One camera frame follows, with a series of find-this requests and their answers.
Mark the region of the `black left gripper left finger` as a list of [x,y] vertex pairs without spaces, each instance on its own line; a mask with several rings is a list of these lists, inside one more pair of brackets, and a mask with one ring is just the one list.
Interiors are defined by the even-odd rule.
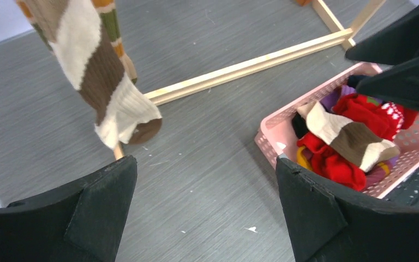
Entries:
[[0,208],[0,261],[115,261],[136,181],[125,156]]

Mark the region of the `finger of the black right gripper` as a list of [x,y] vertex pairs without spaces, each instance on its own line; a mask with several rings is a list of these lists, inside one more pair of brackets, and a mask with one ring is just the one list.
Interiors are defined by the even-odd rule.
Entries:
[[360,81],[356,90],[419,111],[419,57]]
[[419,5],[382,30],[348,49],[345,57],[396,66],[419,62]]

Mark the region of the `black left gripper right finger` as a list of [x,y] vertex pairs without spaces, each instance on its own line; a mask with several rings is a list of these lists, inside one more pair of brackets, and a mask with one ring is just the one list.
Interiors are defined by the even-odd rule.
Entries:
[[296,261],[419,261],[419,208],[368,196],[278,158]]

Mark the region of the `plain red sock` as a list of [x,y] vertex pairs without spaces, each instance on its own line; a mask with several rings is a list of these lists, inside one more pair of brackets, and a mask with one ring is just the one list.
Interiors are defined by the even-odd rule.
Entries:
[[357,191],[366,185],[365,173],[312,133],[297,141],[297,164]]

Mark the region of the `yellow maroon striped sock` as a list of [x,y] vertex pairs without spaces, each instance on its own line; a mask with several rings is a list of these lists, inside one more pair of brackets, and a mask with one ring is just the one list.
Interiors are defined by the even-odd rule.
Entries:
[[[356,93],[355,89],[347,86],[347,85],[343,85],[342,87],[338,88],[336,91],[332,92],[331,94],[329,94],[328,96],[324,97],[323,99],[321,99],[320,102],[322,104],[322,106],[325,108],[325,110],[329,113],[335,114],[332,111],[332,107],[336,105],[337,101],[339,100],[340,97],[348,95],[348,94],[353,94]],[[309,129],[306,126],[306,121],[305,119],[300,116],[300,114],[297,112],[297,116],[300,118],[301,121],[303,121],[304,126],[307,129],[307,132],[303,135],[300,135],[298,137],[298,140],[301,139],[303,136],[305,136],[307,133],[310,133]],[[363,189],[365,189],[367,186],[371,185],[372,182],[370,181],[370,176],[374,177],[374,181],[378,182],[380,181],[385,175],[389,174],[392,167],[394,166],[395,161],[397,160],[398,156],[391,158],[389,160],[377,163],[375,166],[373,166],[373,168],[368,171],[368,172],[364,172],[365,176],[366,176],[366,185]]]

